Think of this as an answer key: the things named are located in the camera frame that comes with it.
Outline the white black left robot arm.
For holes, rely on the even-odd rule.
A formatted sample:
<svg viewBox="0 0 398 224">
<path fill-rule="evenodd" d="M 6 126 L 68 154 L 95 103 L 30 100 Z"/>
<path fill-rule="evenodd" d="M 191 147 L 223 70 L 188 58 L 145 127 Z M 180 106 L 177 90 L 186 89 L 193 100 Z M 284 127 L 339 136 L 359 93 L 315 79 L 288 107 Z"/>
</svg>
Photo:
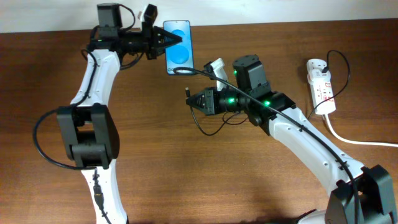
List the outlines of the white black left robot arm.
<svg viewBox="0 0 398 224">
<path fill-rule="evenodd" d="M 153 60 L 182 38 L 154 25 L 157 7 L 148 4 L 137 32 L 123 27 L 121 4 L 97 6 L 99 24 L 86 46 L 87 66 L 70 106 L 57 111 L 67 157 L 75 162 L 89 188 L 97 223 L 128 223 L 116 178 L 120 140 L 108 103 L 116 75 L 142 56 Z"/>
</svg>

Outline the blue screen smartphone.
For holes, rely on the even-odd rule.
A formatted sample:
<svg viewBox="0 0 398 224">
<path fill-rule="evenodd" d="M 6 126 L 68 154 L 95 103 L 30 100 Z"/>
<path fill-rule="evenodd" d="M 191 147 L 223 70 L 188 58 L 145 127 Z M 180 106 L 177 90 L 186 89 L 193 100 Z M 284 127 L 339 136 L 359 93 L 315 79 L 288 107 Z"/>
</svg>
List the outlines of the blue screen smartphone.
<svg viewBox="0 0 398 224">
<path fill-rule="evenodd" d="M 188 20 L 164 21 L 164 29 L 182 38 L 181 43 L 167 47 L 165 62 L 168 75 L 175 75 L 175 67 L 194 67 L 190 22 Z"/>
</svg>

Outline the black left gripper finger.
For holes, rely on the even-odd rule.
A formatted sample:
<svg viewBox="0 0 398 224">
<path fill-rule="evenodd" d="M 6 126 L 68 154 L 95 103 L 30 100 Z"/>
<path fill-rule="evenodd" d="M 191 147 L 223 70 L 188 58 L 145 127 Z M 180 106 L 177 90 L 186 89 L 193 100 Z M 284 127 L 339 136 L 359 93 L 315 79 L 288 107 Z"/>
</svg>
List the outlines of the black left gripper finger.
<svg viewBox="0 0 398 224">
<path fill-rule="evenodd" d="M 172 39 L 164 39 L 161 41 L 158 46 L 157 46 L 157 55 L 161 56 L 162 54 L 165 53 L 165 50 L 169 47 L 172 47 L 174 45 L 177 45 L 182 42 L 182 39 L 180 40 L 172 40 Z"/>
<path fill-rule="evenodd" d="M 154 34 L 157 41 L 160 42 L 182 42 L 182 38 L 179 35 L 166 31 L 161 27 L 154 26 Z"/>
</svg>

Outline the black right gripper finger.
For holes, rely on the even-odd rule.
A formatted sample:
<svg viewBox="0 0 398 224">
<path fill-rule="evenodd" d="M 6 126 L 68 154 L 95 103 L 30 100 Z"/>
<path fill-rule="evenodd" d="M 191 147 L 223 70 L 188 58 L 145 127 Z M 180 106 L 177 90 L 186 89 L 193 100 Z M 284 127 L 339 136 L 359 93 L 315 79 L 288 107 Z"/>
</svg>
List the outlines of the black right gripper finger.
<svg viewBox="0 0 398 224">
<path fill-rule="evenodd" d="M 186 103 L 205 103 L 206 102 L 206 96 L 205 96 L 204 90 L 192 95 L 190 93 L 190 90 L 188 88 L 186 88 L 185 94 L 186 94 Z"/>
<path fill-rule="evenodd" d="M 203 108 L 202 106 L 198 106 L 196 103 L 188 102 L 187 105 L 192 107 L 193 109 L 196 109 L 196 110 L 202 112 L 203 114 L 208 114 L 208 109 L 207 108 Z"/>
</svg>

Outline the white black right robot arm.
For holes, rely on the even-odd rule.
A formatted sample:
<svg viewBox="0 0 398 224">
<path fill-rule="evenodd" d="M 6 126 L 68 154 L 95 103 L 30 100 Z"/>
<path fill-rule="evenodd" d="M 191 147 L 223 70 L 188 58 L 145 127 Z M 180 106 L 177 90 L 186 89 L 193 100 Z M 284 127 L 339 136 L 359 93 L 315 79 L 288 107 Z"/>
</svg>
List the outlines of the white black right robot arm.
<svg viewBox="0 0 398 224">
<path fill-rule="evenodd" d="M 233 62 L 237 84 L 222 77 L 223 68 L 208 63 L 202 75 L 222 87 L 191 95 L 186 104 L 209 115 L 243 111 L 254 126 L 289 148 L 320 181 L 327 208 L 311 210 L 290 223 L 397 223 L 391 176 L 380 165 L 367 168 L 335 146 L 284 93 L 272 91 L 257 55 Z"/>
</svg>

